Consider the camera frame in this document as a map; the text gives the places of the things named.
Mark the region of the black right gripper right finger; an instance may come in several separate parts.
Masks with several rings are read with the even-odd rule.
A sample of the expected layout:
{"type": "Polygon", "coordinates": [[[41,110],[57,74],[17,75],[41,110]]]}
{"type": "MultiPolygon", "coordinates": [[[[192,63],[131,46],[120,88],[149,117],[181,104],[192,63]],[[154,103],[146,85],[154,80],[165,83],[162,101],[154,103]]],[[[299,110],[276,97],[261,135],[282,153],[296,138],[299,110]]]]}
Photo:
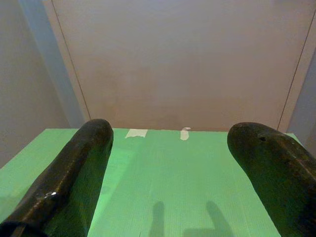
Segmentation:
{"type": "Polygon", "coordinates": [[[256,122],[233,125],[230,153],[282,237],[316,235],[316,159],[294,138],[256,122]]]}

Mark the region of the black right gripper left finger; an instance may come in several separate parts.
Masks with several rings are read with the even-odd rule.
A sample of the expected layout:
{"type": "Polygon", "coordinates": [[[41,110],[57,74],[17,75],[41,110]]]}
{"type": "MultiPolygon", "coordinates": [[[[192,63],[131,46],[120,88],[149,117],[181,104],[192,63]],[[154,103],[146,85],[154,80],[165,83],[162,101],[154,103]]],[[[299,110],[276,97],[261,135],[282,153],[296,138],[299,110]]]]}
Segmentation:
{"type": "Polygon", "coordinates": [[[86,122],[1,222],[1,236],[87,236],[113,143],[108,121],[86,122]]]}

